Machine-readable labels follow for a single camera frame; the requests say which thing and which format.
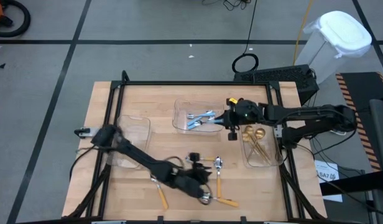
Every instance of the clear plastic container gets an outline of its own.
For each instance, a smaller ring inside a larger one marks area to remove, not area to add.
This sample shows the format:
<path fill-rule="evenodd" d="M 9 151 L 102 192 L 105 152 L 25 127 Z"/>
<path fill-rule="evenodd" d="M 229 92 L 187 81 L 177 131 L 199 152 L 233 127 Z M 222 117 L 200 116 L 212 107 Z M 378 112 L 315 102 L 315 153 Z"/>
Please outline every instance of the clear plastic container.
<path fill-rule="evenodd" d="M 123 136 L 131 144 L 145 151 L 150 140 L 150 120 L 148 118 L 123 115 L 118 118 L 118 126 L 122 129 Z M 138 168 L 139 163 L 119 152 L 110 152 L 107 163 L 112 166 L 125 168 Z"/>
<path fill-rule="evenodd" d="M 183 134 L 212 134 L 222 130 L 223 126 L 210 123 L 212 120 L 208 121 L 209 116 L 199 116 L 206 114 L 207 111 L 215 113 L 214 117 L 220 116 L 224 111 L 223 103 L 177 99 L 173 112 L 172 125 L 177 129 L 178 133 Z M 194 118 L 188 118 L 188 114 L 194 115 Z M 200 122 L 200 125 L 192 127 L 190 122 L 194 120 Z"/>
<path fill-rule="evenodd" d="M 283 163 L 272 127 L 261 124 L 240 126 L 239 139 L 246 167 L 269 167 Z"/>

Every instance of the black metal frame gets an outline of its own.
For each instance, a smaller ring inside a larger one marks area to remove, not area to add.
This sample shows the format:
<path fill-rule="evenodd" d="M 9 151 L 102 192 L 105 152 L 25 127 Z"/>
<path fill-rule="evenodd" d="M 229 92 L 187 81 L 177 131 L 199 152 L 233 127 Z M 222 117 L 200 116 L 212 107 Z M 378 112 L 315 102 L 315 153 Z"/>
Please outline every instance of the black metal frame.
<path fill-rule="evenodd" d="M 272 92 L 271 88 L 275 90 L 276 97 L 277 97 L 277 102 L 280 106 L 283 105 L 282 103 L 282 97 L 280 94 L 280 88 L 279 88 L 279 83 L 278 82 L 255 82 L 255 83 L 246 83 L 246 82 L 217 82 L 217 81 L 212 81 L 212 82 L 194 82 L 194 81 L 129 81 L 129 79 L 126 76 L 126 73 L 124 75 L 124 72 L 122 74 L 122 80 L 121 81 L 112 81 L 111 86 L 110 86 L 110 92 L 109 92 L 109 98 L 108 98 L 108 103 L 107 103 L 107 108 L 106 108 L 106 114 L 104 117 L 104 124 L 108 124 L 110 114 L 111 114 L 111 108 L 113 107 L 113 100 L 114 100 L 114 92 L 115 89 L 119 87 L 119 96 L 117 100 L 117 105 L 116 105 L 116 113 L 114 115 L 114 122 L 119 118 L 119 115 L 121 113 L 121 107 L 122 107 L 122 99 L 124 96 L 124 89 L 126 85 L 224 85 L 224 86 L 233 86 L 233 85 L 242 85 L 242 86 L 265 86 L 266 93 L 267 93 L 267 101 L 268 103 L 273 103 L 273 98 L 272 98 Z M 292 150 L 289 149 L 287 150 L 288 154 L 288 161 L 289 161 L 289 166 L 292 174 L 292 178 L 297 183 L 298 185 L 298 177 L 297 177 L 297 170 L 295 167 L 295 161 L 293 158 Z M 96 163 L 95 163 L 95 170 L 93 174 L 93 180 L 92 180 L 92 185 L 96 183 L 96 180 L 99 177 L 99 171 L 101 169 L 102 165 L 102 158 L 103 158 L 103 152 L 99 152 L 98 156 L 96 158 Z M 109 172 L 111 170 L 110 165 L 105 165 L 104 169 L 109 169 Z M 283 195 L 284 195 L 284 202 L 285 202 L 285 209 L 287 212 L 287 219 L 292 220 L 293 214 L 292 214 L 292 204 L 291 204 L 291 199 L 290 199 L 290 194 L 288 191 L 288 184 L 287 181 L 281 177 L 281 183 L 282 183 L 282 190 L 283 190 Z M 105 208 L 105 203 L 106 203 L 106 198 L 107 198 L 107 193 L 108 193 L 108 184 L 109 184 L 109 175 L 107 179 L 103 182 L 103 187 L 102 187 L 102 193 L 101 193 L 101 198 L 99 202 L 99 210 L 98 210 L 98 216 L 103 217 L 104 215 L 104 208 Z M 90 217 L 92 214 L 92 208 L 93 208 L 94 200 L 92 200 L 88 206 L 86 216 Z M 305 213 L 304 209 L 302 206 L 301 201 L 297 198 L 297 208 L 298 208 L 298 215 L 299 218 L 305 219 Z M 159 223 L 161 217 L 158 217 L 158 221 L 152 220 L 152 221 L 127 221 L 127 223 Z M 246 217 L 240 217 L 241 218 L 241 223 L 263 223 L 263 222 L 248 222 L 246 220 Z M 220 223 L 240 223 L 240 222 L 220 222 Z"/>

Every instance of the white lid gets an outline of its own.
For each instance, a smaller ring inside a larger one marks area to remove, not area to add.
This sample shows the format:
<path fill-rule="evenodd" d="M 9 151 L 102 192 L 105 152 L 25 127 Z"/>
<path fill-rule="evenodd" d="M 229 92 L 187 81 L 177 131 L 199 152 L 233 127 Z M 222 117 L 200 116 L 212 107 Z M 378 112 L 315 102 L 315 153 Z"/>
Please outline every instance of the white lid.
<path fill-rule="evenodd" d="M 349 14 L 333 11 L 319 18 L 320 32 L 344 54 L 352 54 L 371 45 L 368 31 Z"/>

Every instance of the wooden tabletop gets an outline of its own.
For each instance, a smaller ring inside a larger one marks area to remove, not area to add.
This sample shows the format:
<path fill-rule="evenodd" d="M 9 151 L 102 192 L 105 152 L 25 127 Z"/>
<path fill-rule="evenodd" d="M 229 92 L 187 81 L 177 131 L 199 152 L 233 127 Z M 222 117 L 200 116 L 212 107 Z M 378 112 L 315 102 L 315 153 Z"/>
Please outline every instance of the wooden tabletop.
<path fill-rule="evenodd" d="M 99 127 L 102 125 L 109 87 L 110 82 L 95 83 L 85 126 Z M 294 83 L 280 83 L 280 92 L 285 107 L 300 106 Z M 110 123 L 113 123 L 117 97 L 117 95 L 114 97 Z M 239 208 L 216 201 L 212 201 L 208 206 L 201 205 L 197 199 L 162 185 L 169 205 L 169 209 L 164 210 L 157 186 L 150 181 L 149 173 L 146 170 L 113 167 L 104 219 L 156 220 L 157 216 L 163 215 L 164 220 L 236 221 L 240 220 L 240 216 L 246 216 L 249 221 L 287 220 L 278 167 L 246 167 L 242 158 L 242 144 L 240 141 L 228 141 L 228 130 L 224 129 L 214 136 L 199 136 L 179 134 L 172 126 L 176 99 L 223 102 L 226 106 L 226 98 L 230 97 L 243 97 L 255 102 L 267 103 L 267 95 L 263 86 L 131 85 L 125 87 L 121 114 L 150 119 L 152 134 L 147 153 L 156 159 L 164 159 L 169 156 L 184 158 L 188 152 L 200 152 L 202 156 L 206 157 L 221 156 L 224 161 L 221 169 L 223 198 L 237 201 Z M 288 123 L 292 127 L 303 124 L 302 121 Z M 300 144 L 310 148 L 309 142 L 306 140 L 301 140 Z M 90 146 L 90 139 L 80 141 L 80 147 L 88 146 Z M 89 191 L 96 155 L 96 151 L 91 151 L 75 166 L 63 215 L 71 213 Z M 294 158 L 302 192 L 319 213 L 326 216 L 311 154 L 302 148 L 296 148 Z M 210 176 L 209 182 L 214 192 L 216 189 L 215 178 L 214 173 Z M 295 197 L 291 189 L 290 192 L 293 215 L 297 217 Z M 98 204 L 97 200 L 94 214 L 97 214 Z"/>

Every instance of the vacuum cleaner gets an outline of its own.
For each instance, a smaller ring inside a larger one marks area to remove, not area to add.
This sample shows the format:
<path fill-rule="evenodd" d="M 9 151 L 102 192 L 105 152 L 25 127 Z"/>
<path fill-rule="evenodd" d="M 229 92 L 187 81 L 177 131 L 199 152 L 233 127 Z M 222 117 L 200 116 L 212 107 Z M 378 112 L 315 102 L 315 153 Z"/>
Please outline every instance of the vacuum cleaner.
<path fill-rule="evenodd" d="M 0 31 L 0 37 L 15 37 L 17 35 L 23 34 L 30 26 L 30 12 L 27 10 L 27 8 L 21 4 L 18 1 L 15 0 L 0 0 L 0 27 L 12 27 L 13 21 L 4 15 L 4 10 L 8 6 L 15 6 L 18 7 L 24 14 L 24 20 L 22 25 L 17 28 L 16 30 L 12 31 Z"/>

